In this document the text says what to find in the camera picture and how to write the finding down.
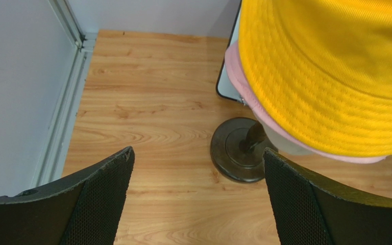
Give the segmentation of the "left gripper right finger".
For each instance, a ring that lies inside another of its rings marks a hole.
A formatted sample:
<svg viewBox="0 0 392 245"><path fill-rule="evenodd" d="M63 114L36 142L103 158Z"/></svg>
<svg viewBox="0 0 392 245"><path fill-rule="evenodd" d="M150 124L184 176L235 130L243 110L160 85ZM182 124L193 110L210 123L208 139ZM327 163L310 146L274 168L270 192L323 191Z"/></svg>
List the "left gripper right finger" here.
<svg viewBox="0 0 392 245"><path fill-rule="evenodd" d="M392 244L392 199L304 168L272 149L265 181L281 244Z"/></svg>

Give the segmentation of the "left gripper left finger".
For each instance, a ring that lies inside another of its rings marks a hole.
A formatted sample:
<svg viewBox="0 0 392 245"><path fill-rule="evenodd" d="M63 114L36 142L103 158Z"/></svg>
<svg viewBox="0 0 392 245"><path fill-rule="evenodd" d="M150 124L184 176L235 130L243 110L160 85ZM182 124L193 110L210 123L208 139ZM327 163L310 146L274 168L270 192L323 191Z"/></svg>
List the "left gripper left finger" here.
<svg viewBox="0 0 392 245"><path fill-rule="evenodd" d="M132 147L48 184L0 197L0 244L113 244Z"/></svg>

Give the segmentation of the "yellow bucket hat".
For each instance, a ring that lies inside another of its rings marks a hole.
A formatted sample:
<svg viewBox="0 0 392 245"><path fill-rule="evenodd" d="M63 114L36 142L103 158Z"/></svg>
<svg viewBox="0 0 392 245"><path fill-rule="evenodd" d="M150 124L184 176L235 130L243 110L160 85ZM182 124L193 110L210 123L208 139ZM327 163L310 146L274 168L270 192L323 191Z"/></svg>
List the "yellow bucket hat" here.
<svg viewBox="0 0 392 245"><path fill-rule="evenodd" d="M264 111L299 142L392 155L392 1L243 1L238 51Z"/></svg>

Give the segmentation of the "pink bucket hat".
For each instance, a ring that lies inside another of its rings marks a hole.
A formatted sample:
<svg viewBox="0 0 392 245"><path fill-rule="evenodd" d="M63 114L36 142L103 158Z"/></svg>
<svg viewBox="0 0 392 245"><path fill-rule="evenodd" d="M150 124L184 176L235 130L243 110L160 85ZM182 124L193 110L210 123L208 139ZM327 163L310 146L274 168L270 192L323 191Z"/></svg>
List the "pink bucket hat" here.
<svg viewBox="0 0 392 245"><path fill-rule="evenodd" d="M266 124L271 129L279 133L281 136L287 138L291 142L302 146L303 148L310 150L313 154L318 154L323 157L327 157L330 159L348 162L348 163L356 163L356 164L372 164L386 159L386 156L378 156L378 157L349 157L349 156L341 156L341 155L333 155L329 153L325 153L314 149L301 141L294 138L287 131L285 131L279 124L277 124L273 118L265 111L265 109L260 104L259 100L255 96L252 91L247 78L244 74L239 51L238 51L238 42L234 42L232 45L228 47L225 53L225 67L227 70L228 77L232 82L235 89L239 92L244 102L250 107L253 114L255 115L257 121L259 123Z"/></svg>

